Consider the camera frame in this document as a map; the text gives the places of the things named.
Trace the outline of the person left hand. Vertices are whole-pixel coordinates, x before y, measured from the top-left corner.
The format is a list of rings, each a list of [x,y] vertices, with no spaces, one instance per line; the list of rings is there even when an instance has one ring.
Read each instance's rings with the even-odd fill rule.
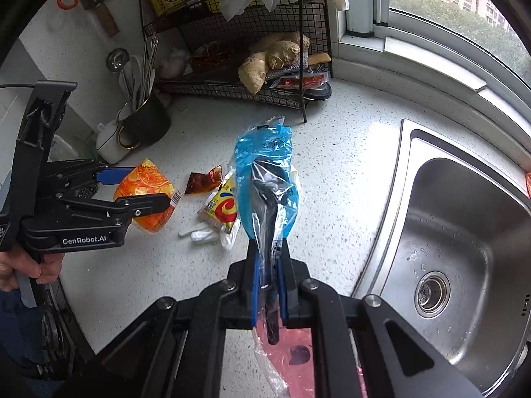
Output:
[[[15,271],[36,279],[42,285],[56,281],[61,273],[64,257],[64,253],[46,254],[42,263],[37,263],[20,247],[1,252],[1,290],[10,292],[19,288]]]

